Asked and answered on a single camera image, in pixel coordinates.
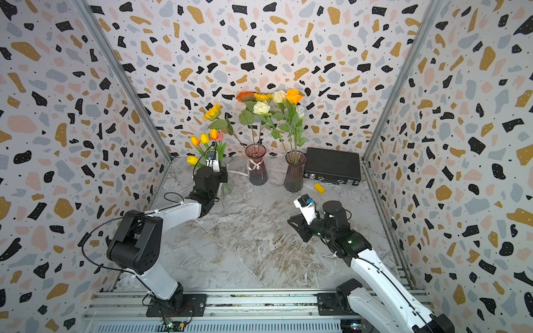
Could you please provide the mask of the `yellow sunflower small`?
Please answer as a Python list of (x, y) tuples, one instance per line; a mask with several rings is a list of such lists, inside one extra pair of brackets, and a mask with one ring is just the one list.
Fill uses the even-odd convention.
[(210, 130), (225, 130), (230, 136), (233, 136), (242, 147), (246, 147), (234, 131), (232, 123), (226, 118), (222, 117), (222, 105), (215, 104), (205, 113), (204, 119), (210, 121), (208, 128)]

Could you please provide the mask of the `cream rose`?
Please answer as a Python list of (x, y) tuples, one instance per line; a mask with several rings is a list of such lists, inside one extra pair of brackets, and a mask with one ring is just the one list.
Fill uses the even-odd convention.
[(273, 138), (275, 140), (278, 140), (282, 144), (282, 147), (284, 148), (285, 152), (287, 152), (284, 140), (272, 119), (273, 115), (272, 113), (270, 113), (270, 109), (270, 105), (262, 101), (257, 101), (253, 107), (253, 113), (258, 116), (259, 120), (265, 126), (265, 128), (271, 131)]
[(283, 90), (273, 93), (273, 104), (275, 109), (271, 118), (272, 135), (282, 144), (284, 151), (289, 153), (292, 145), (285, 144), (291, 137), (291, 107), (287, 101), (287, 93)]

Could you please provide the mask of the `yellow sunflower large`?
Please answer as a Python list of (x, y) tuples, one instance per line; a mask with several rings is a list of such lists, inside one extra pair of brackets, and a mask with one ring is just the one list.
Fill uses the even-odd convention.
[(269, 104), (273, 100), (272, 94), (254, 94), (255, 100), (264, 104)]

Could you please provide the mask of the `orange rose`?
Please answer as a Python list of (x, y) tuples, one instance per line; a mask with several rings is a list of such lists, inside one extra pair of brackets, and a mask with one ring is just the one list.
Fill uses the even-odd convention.
[[(287, 101), (289, 106), (291, 107), (291, 137), (289, 138), (290, 144), (292, 145), (291, 151), (297, 151), (299, 147), (296, 143), (296, 124), (298, 122), (298, 115), (296, 113), (296, 107), (297, 105), (300, 105), (299, 103), (303, 99), (302, 93), (297, 89), (291, 89), (287, 91)], [(300, 144), (304, 144), (305, 140), (302, 138), (300, 141)]]

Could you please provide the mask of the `pink tulip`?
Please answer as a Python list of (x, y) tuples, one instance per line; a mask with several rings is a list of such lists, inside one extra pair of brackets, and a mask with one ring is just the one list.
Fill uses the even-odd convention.
[(218, 157), (218, 161), (219, 162), (222, 162), (223, 161), (223, 157), (224, 157), (224, 153), (225, 153), (225, 150), (226, 150), (226, 143), (225, 141), (223, 141), (223, 132), (221, 130), (219, 130), (218, 132), (218, 138), (217, 138), (217, 157)]

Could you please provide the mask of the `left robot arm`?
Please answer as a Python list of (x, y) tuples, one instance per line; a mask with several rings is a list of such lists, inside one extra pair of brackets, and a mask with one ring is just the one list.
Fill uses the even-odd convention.
[(159, 260), (163, 233), (207, 215), (222, 183), (228, 182), (225, 166), (203, 166), (193, 176), (194, 187), (185, 200), (161, 210), (131, 210), (121, 220), (108, 245), (107, 258), (135, 277), (160, 302), (182, 307), (183, 286), (170, 276)]

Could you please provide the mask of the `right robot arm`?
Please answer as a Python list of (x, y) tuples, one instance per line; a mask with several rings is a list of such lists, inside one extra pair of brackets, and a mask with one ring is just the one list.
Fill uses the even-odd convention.
[(374, 332), (454, 332), (444, 314), (418, 301), (383, 264), (366, 238), (351, 228), (351, 212), (339, 201), (327, 201), (317, 211), (307, 195), (294, 200), (300, 214), (287, 223), (304, 242), (318, 237), (329, 250), (356, 273), (338, 285), (334, 294), (320, 294), (322, 315), (358, 314)]

